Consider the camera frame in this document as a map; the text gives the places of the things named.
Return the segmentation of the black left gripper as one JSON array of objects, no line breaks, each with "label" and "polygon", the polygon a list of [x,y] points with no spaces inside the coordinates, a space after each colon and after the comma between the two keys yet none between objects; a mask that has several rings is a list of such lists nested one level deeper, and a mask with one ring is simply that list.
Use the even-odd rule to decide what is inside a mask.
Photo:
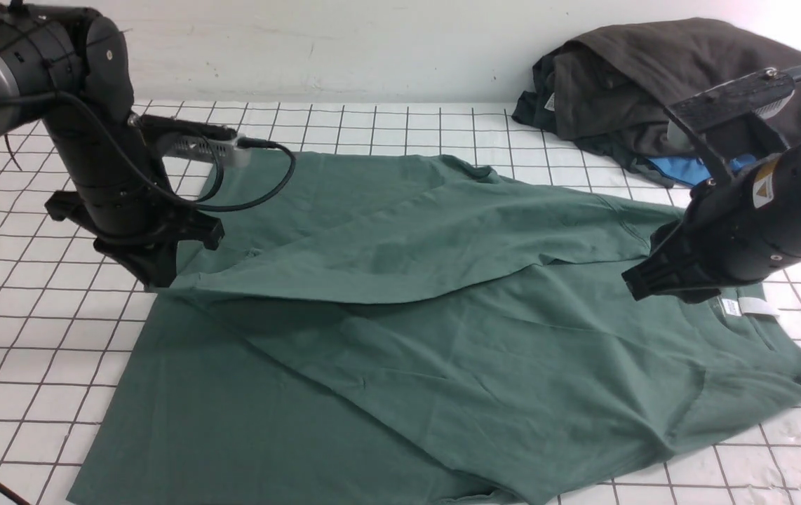
[{"label": "black left gripper", "polygon": [[96,252],[126,268],[145,290],[173,283],[178,243],[199,242],[217,250],[224,238],[218,218],[150,189],[56,191],[45,209],[52,220],[68,220],[90,232]]}]

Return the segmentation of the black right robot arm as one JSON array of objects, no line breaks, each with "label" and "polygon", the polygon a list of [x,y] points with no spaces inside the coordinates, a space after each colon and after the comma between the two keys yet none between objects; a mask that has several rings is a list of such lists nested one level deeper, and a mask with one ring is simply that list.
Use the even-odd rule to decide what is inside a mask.
[{"label": "black right robot arm", "polygon": [[690,198],[680,220],[652,234],[650,256],[623,273],[635,300],[698,304],[801,262],[801,143]]}]

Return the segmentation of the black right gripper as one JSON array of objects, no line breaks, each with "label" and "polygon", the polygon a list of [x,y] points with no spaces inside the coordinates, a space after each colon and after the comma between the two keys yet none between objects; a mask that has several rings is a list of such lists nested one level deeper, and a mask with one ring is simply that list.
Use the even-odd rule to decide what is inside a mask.
[{"label": "black right gripper", "polygon": [[621,273],[635,301],[699,303],[786,268],[786,192],[776,179],[706,187],[651,235],[649,260]]}]

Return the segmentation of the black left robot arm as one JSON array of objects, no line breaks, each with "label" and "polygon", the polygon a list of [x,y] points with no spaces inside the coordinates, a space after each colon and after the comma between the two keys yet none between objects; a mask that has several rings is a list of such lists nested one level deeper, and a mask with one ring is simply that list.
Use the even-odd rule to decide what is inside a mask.
[{"label": "black left robot arm", "polygon": [[0,137],[35,121],[74,183],[46,201],[52,220],[95,237],[95,249],[145,288],[177,274],[178,245],[218,249],[223,224],[180,198],[163,157],[184,137],[224,130],[137,115],[127,41],[93,8],[0,4]]}]

